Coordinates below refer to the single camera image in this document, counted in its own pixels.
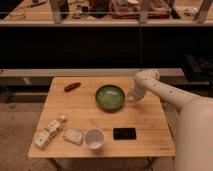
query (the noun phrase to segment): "concrete floor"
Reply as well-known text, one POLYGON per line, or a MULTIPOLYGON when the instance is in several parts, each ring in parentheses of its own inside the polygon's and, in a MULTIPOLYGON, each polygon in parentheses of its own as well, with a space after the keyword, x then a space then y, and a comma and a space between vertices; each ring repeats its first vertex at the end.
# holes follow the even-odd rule
MULTIPOLYGON (((0 103, 0 171, 55 171, 45 159, 28 158, 40 113, 44 103, 0 103)), ((178 114, 175 108, 163 103, 172 132, 176 132, 178 114)), ((145 158, 125 159, 82 159, 73 163, 73 171, 142 171, 147 164, 145 158)), ((153 171, 173 171, 171 157, 162 157, 153 165, 153 171)))

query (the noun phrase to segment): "table surface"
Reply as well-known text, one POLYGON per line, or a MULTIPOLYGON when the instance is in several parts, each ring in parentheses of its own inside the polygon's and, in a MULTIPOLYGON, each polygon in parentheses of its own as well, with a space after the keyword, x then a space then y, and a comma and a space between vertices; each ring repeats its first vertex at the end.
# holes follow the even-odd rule
POLYGON ((170 134, 160 99, 147 92, 144 99, 132 103, 125 101, 117 112, 100 109, 95 101, 96 90, 105 84, 121 87, 125 93, 133 84, 133 77, 55 77, 35 131, 38 134, 49 122, 65 114, 67 121, 50 144, 41 151, 32 142, 29 157, 32 158, 87 158, 87 157, 147 157, 174 156, 175 146, 170 134), (64 92, 70 83, 81 86, 64 92), (77 146, 63 140, 64 131, 73 128, 82 132, 100 128, 105 134, 103 150, 91 152, 83 142, 77 146), (135 127, 136 140, 114 140, 113 128, 135 127))

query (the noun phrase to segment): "black phone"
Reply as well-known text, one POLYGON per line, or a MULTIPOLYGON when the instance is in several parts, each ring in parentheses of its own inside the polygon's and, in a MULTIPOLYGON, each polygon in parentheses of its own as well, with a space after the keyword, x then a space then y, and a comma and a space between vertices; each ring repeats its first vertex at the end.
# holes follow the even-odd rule
POLYGON ((134 140, 136 139, 135 128, 114 128, 113 138, 115 140, 134 140))

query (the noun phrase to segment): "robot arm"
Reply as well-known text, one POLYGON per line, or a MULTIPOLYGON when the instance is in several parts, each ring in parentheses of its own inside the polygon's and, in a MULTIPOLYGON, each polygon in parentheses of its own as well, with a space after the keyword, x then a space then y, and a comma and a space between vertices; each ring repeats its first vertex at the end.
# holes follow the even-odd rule
POLYGON ((164 84, 159 77, 157 70, 136 73, 128 96, 138 101, 149 90, 180 110, 175 171, 213 171, 213 99, 164 84))
POLYGON ((138 101, 144 97, 149 90, 159 96, 162 100, 167 101, 178 109, 182 109, 187 102, 200 96, 180 90, 168 84, 158 81, 160 74, 157 70, 147 70, 135 74, 135 84, 130 88, 129 97, 133 101, 138 101))

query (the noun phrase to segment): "green bowl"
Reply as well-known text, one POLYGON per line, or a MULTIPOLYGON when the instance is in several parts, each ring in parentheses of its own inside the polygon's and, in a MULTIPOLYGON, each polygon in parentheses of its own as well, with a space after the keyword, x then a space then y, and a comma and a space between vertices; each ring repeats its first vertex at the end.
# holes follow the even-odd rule
POLYGON ((118 86, 104 85, 96 91, 95 98, 100 108, 115 111, 123 106, 125 94, 118 86))

